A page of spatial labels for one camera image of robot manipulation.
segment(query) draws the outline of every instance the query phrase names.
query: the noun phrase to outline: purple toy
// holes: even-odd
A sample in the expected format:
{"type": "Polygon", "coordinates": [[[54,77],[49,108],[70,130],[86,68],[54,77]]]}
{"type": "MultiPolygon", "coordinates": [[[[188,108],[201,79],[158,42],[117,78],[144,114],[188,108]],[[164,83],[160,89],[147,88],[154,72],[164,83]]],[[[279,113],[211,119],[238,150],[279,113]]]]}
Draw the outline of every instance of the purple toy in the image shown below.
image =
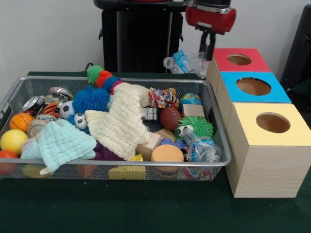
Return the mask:
{"type": "Polygon", "coordinates": [[[124,161],[99,142],[97,142],[96,147],[93,150],[95,151],[95,158],[93,160],[124,161]]]}
{"type": "Polygon", "coordinates": [[[172,142],[172,140],[170,140],[169,138],[164,138],[161,141],[161,145],[173,145],[180,148],[181,150],[187,147],[186,143],[183,140],[177,140],[175,142],[172,142]]]}

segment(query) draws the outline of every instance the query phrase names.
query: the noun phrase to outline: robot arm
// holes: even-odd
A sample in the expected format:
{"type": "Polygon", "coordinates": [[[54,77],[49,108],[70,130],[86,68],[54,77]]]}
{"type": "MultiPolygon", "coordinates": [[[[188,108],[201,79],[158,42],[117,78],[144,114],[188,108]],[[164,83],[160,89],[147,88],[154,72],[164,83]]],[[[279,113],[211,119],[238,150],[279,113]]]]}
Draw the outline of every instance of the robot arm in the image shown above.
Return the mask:
{"type": "Polygon", "coordinates": [[[200,52],[206,60],[213,59],[216,34],[229,32],[235,22],[237,11],[230,7],[231,0],[190,0],[186,7],[187,23],[203,32],[200,52]],[[209,35],[210,43],[206,45],[209,35]]]}

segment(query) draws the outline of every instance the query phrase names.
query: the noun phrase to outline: stacked wooden boxes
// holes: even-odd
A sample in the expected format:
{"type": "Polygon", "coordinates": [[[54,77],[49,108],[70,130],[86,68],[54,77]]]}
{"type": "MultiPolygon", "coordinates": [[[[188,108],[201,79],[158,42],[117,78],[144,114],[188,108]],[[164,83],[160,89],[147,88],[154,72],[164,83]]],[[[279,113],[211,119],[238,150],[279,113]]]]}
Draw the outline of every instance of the stacked wooden boxes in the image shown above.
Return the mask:
{"type": "Polygon", "coordinates": [[[234,197],[295,197],[311,165],[311,131],[257,49],[216,49],[207,81],[231,146],[234,197]]]}

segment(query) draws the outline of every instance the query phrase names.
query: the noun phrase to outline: cream knitted cloth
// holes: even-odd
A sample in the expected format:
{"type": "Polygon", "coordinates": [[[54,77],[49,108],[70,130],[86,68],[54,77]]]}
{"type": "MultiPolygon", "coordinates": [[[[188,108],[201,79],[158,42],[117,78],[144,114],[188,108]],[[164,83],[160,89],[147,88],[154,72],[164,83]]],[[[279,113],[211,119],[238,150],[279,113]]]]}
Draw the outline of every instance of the cream knitted cloth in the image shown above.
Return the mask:
{"type": "Polygon", "coordinates": [[[142,124],[143,107],[148,106],[149,90],[140,85],[121,83],[114,88],[109,112],[85,112],[90,134],[104,147],[124,160],[135,156],[138,144],[148,143],[150,136],[142,124]]]}

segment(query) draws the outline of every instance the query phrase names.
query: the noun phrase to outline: red box lid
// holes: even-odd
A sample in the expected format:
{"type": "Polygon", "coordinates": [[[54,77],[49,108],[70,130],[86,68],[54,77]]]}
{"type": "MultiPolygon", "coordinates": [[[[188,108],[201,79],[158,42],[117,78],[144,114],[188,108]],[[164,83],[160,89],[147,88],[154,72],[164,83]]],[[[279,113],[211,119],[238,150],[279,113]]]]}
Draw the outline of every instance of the red box lid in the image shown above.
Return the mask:
{"type": "Polygon", "coordinates": [[[214,58],[219,71],[271,72],[257,49],[217,48],[214,58]]]}

